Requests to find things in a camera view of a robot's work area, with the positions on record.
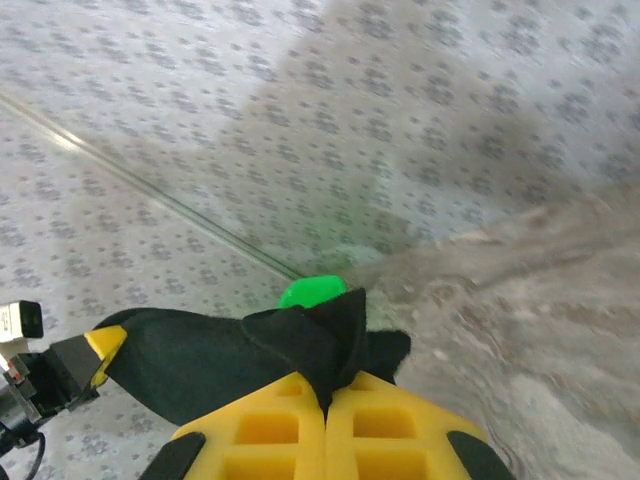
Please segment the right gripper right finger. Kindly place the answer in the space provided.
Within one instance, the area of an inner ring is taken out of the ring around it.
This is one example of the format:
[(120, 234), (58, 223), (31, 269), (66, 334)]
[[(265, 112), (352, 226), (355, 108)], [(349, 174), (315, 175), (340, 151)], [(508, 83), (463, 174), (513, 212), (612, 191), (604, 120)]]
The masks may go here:
[(500, 480), (514, 475), (471, 421), (371, 374), (334, 393), (330, 480)]

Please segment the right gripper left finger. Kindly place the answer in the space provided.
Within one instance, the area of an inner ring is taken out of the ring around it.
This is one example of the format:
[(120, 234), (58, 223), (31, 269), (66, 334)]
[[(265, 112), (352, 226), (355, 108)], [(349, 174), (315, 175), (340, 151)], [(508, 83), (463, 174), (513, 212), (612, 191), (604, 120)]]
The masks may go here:
[(324, 415), (292, 373), (181, 426), (142, 479), (322, 479)]

